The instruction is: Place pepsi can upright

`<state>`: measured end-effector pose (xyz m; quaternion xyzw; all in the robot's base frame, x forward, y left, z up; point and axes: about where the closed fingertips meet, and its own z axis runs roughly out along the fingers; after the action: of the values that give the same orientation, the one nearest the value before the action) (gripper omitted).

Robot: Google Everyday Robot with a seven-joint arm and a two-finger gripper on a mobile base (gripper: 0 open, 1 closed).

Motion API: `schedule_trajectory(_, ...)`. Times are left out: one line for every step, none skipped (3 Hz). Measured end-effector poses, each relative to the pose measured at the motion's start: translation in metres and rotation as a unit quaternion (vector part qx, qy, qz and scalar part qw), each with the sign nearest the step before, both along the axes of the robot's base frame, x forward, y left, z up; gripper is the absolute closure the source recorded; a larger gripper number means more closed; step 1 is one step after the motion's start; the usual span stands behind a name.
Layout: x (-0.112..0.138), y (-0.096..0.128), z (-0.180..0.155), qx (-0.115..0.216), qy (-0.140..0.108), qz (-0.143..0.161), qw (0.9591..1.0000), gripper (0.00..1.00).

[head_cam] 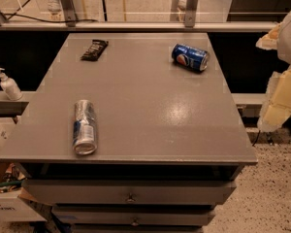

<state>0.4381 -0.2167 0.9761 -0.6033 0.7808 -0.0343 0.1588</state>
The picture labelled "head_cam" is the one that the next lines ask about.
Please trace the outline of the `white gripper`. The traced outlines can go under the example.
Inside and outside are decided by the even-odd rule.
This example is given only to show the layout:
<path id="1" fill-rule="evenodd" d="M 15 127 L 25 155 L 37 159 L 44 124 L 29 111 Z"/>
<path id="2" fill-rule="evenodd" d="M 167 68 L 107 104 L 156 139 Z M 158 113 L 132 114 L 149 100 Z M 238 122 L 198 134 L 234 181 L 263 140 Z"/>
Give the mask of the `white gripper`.
<path id="1" fill-rule="evenodd" d="M 256 42 L 261 50 L 276 50 L 278 58 L 291 64 L 291 11 L 272 30 Z M 291 65 L 283 73 L 273 72 L 262 105 L 258 129 L 274 132 L 291 117 Z"/>

